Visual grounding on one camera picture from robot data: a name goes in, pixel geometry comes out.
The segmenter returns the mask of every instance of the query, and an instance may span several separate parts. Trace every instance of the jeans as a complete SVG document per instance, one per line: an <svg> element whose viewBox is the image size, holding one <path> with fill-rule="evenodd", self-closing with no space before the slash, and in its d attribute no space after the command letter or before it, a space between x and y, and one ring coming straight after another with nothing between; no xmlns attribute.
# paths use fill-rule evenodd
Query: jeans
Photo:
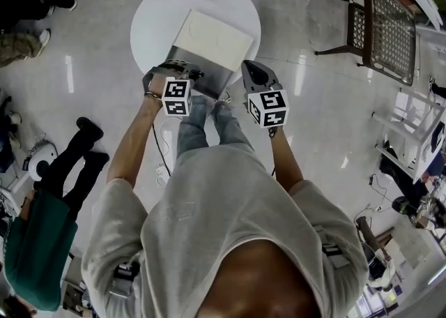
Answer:
<svg viewBox="0 0 446 318"><path fill-rule="evenodd" d="M446 87L439 87L437 84L432 84L431 90L441 98L446 98Z"/></svg>
<svg viewBox="0 0 446 318"><path fill-rule="evenodd" d="M13 61L37 56L42 45L39 38L26 33L0 34L0 68Z"/></svg>
<svg viewBox="0 0 446 318"><path fill-rule="evenodd" d="M208 109L209 105L203 96L192 97L190 115L181 121L178 130L177 159L184 152L209 147L204 132ZM222 101L215 103L211 115L220 136L220 144L246 144L252 149L237 119L232 116L231 108L226 103Z"/></svg>

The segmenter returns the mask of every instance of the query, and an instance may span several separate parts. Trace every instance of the cable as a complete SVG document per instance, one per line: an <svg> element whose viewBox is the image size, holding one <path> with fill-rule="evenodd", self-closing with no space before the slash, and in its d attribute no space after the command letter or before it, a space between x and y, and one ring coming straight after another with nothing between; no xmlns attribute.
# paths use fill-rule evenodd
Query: cable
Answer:
<svg viewBox="0 0 446 318"><path fill-rule="evenodd" d="M161 126L160 126L160 136L161 136L161 139L164 141L164 143L166 144L166 146L167 146L167 148L168 148L168 150L167 150L167 152L164 154L164 156L167 156L167 154L171 151L169 144L167 143L166 139L165 139L164 136L162 135L162 127L163 127L164 124L165 124L167 121L169 121L169 120L178 120L178 121L181 122L181 120L180 120L178 117L169 117L169 118L165 119L165 120L161 123Z"/></svg>
<svg viewBox="0 0 446 318"><path fill-rule="evenodd" d="M153 136L155 137L156 147L158 147L158 151L160 152L162 162L164 163L164 166L166 167L166 170L167 170L167 174L170 177L171 172L169 170L169 167L167 167L166 160L164 159L164 156L162 155L160 144L158 143L158 138L157 138L156 131L155 131L155 125L153 123L152 123L152 130L153 130Z"/></svg>
<svg viewBox="0 0 446 318"><path fill-rule="evenodd" d="M373 209L370 208L370 204L367 204L365 209L362 209L358 214L355 215L355 218L353 219L353 222L355 223L355 225L356 225L356 218L357 218L357 216L360 215L361 213L365 212L366 210L372 210L373 211Z"/></svg>
<svg viewBox="0 0 446 318"><path fill-rule="evenodd" d="M373 187L373 184L374 184L374 182L373 182L373 177L374 177L374 176L375 176L375 178L376 178L376 184L378 185L378 187L379 187L380 189L384 190L384 194L381 193L381 192L379 192L379 191L377 191L377 190ZM387 197L385 196L385 195L387 194L387 188L383 188L381 185L379 185L378 176L377 176L375 173L373 173L373 174L370 176L370 188L372 188L373 190L375 190L379 195L382 195L382 196L383 196L383 199L381 200L380 207L383 206L384 198L386 198L389 202L392 202L389 198L387 198Z"/></svg>

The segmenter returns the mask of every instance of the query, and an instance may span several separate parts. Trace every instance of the person in green shirt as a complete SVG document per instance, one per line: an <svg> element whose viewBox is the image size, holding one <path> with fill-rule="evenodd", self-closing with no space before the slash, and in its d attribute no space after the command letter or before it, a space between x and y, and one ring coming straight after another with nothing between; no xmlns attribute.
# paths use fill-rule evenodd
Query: person in green shirt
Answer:
<svg viewBox="0 0 446 318"><path fill-rule="evenodd" d="M10 224L3 245L6 279L15 293L38 310L56 311L61 303L61 276L77 231L77 214L109 156L92 152L103 131L85 117L67 149L44 171L42 181L25 198ZM84 157L74 188L63 196L63 184Z"/></svg>

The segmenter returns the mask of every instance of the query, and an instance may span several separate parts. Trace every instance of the floor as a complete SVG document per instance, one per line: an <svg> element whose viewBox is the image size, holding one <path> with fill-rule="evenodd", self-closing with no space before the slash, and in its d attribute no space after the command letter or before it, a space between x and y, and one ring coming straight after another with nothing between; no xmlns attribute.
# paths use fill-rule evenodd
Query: floor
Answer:
<svg viewBox="0 0 446 318"><path fill-rule="evenodd" d="M343 44L344 3L252 1L262 26L256 60L270 66L288 91L291 113L285 131L305 178L311 179L351 219L366 205L376 208L382 204L382 213L364 213L372 218L373 231L382 232L392 226L398 214L386 210L390 203L369 187L369 177L377 173L390 199L399 196L399 191L378 173L379 155L374 144L384 133L382 126L371 119L371 113L377 109L392 112L399 93L397 84L358 68L353 55L314 55L314 50ZM58 150L64 150L77 129L77 117L87 116L105 132L98 149L114 154L141 102L142 74L130 51L130 25L140 2L79 0L72 13L58 9L37 23L38 29L52 30L47 49L37 59L0 70L0 86L13 97L14 108L23 117L20 138L24 149L30 149L46 135ZM421 54L417 90L426 94L428 74L439 77L442 69L425 46ZM258 128L243 109L242 82L236 82L230 90L234 113L266 169L272 171L268 132ZM164 122L165 119L159 116L155 126L165 139L162 147L172 166L178 121ZM206 130L210 144L216 144L212 123L206 125ZM156 172L160 162L151 136L136 187L148 210L162 196L163 181L157 180ZM72 187L80 168L82 164L78 163L66 190ZM91 208L104 186L106 173L107 168L79 214L75 246L80 251L87 243Z"/></svg>

